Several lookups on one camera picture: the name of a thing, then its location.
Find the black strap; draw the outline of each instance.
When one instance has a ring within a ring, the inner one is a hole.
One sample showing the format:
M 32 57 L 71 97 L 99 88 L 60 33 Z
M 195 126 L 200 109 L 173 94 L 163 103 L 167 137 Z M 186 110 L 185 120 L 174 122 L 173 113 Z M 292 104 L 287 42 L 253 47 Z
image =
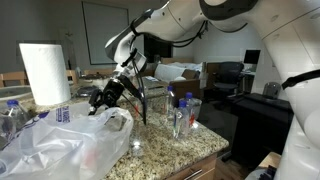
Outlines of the black strap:
M 289 77 L 284 83 L 282 83 L 282 88 L 283 90 L 285 90 L 287 87 L 293 87 L 302 81 L 307 81 L 307 80 L 315 79 L 319 77 L 320 77 L 320 69 L 306 72 L 298 76 Z
M 131 23 L 130 23 L 130 29 L 131 29 L 131 31 L 133 32 L 134 35 L 140 36 L 141 33 L 138 33 L 138 32 L 136 31 L 136 27 L 134 26 L 134 22 L 135 22 L 135 21 L 136 21 L 136 19 L 134 19 L 133 21 L 131 21 Z
M 134 58 L 134 56 L 137 54 L 138 50 L 137 48 L 134 48 L 134 50 L 130 53 L 130 56 L 128 59 L 121 64 L 121 67 L 126 67 L 128 63 Z

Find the black chair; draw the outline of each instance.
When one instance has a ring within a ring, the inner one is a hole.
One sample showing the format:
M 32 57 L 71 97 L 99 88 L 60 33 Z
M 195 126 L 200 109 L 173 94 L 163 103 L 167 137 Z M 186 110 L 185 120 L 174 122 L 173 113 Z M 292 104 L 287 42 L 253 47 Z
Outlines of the black chair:
M 227 98 L 237 96 L 241 79 L 244 77 L 241 73 L 244 65 L 241 62 L 222 62 L 219 70 L 214 73 L 216 81 L 214 82 L 215 100 L 226 101 Z

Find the blue bottle cap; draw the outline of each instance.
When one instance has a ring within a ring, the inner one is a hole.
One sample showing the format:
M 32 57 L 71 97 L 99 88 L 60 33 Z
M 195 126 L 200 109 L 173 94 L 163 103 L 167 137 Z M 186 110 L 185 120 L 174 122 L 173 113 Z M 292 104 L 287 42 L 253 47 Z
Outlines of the blue bottle cap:
M 179 107 L 187 107 L 187 102 L 185 100 L 179 100 Z
M 186 98 L 187 99 L 192 99 L 192 93 L 191 92 L 187 92 L 186 93 Z
M 172 87 L 172 86 L 168 86 L 168 87 L 167 87 L 167 90 L 168 90 L 168 91 L 172 91 L 172 90 L 173 90 L 173 87 Z
M 17 106 L 17 105 L 19 105 L 19 102 L 15 99 L 7 101 L 7 106 Z

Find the computer monitor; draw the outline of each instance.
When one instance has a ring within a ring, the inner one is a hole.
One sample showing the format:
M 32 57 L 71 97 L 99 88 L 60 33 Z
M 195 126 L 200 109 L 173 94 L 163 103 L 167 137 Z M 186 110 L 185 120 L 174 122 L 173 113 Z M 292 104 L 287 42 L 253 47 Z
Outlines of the computer monitor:
M 244 64 L 258 64 L 260 50 L 247 50 L 244 56 Z

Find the clear plastic bag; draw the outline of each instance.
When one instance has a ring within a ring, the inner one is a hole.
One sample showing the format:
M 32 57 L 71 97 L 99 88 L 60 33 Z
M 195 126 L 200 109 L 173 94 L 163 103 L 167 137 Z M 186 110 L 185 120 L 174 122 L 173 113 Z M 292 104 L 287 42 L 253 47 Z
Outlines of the clear plastic bag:
M 101 179 L 129 149 L 133 119 L 110 108 L 87 116 L 79 103 L 30 120 L 0 151 L 0 179 Z

